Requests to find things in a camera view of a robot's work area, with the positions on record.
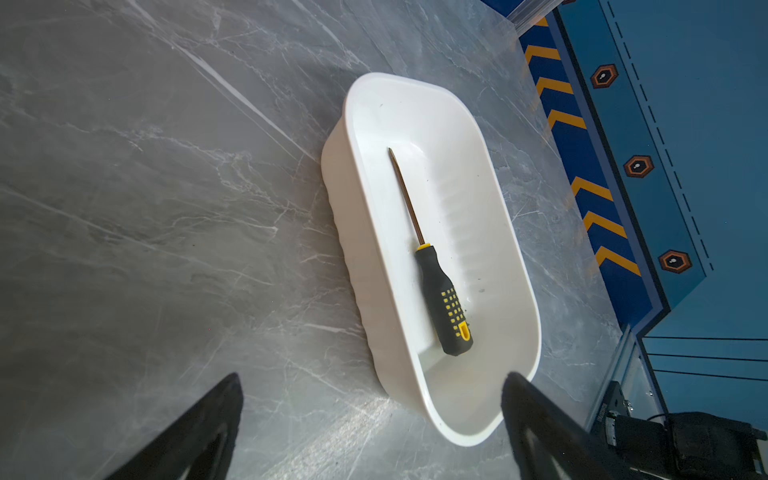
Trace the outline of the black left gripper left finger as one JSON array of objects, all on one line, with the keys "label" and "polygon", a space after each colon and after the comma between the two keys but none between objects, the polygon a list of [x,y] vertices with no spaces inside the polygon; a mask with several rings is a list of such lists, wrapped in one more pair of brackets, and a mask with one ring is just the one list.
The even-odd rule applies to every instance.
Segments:
[{"label": "black left gripper left finger", "polygon": [[225,376],[111,479],[224,479],[244,405],[236,373]]}]

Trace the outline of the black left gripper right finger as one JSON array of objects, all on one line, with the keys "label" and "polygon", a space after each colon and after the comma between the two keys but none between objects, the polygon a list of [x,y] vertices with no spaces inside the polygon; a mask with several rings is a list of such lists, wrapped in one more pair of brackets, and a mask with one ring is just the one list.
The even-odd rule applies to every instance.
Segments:
[{"label": "black left gripper right finger", "polygon": [[522,479],[638,477],[517,372],[505,379],[501,408]]}]

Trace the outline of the black yellow screwdriver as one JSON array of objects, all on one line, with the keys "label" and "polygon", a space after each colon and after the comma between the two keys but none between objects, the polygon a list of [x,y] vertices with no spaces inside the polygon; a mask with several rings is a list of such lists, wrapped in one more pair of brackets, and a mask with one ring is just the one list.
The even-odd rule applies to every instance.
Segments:
[{"label": "black yellow screwdriver", "polygon": [[421,289],[427,311],[445,354],[460,356],[473,346],[473,338],[455,286],[442,269],[436,249],[423,235],[407,185],[395,153],[387,153],[393,166],[401,193],[418,241],[414,258],[421,274]]}]

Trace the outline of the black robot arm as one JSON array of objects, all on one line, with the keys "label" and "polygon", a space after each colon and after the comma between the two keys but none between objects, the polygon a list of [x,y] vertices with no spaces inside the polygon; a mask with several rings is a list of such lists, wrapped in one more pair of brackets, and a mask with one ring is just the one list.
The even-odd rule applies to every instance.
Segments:
[{"label": "black robot arm", "polygon": [[[114,479],[224,479],[235,450],[244,394],[225,376],[127,463]],[[759,445],[767,434],[748,423],[702,412],[657,421],[606,415],[604,433],[579,427],[518,373],[501,403],[523,479],[764,479]]]}]

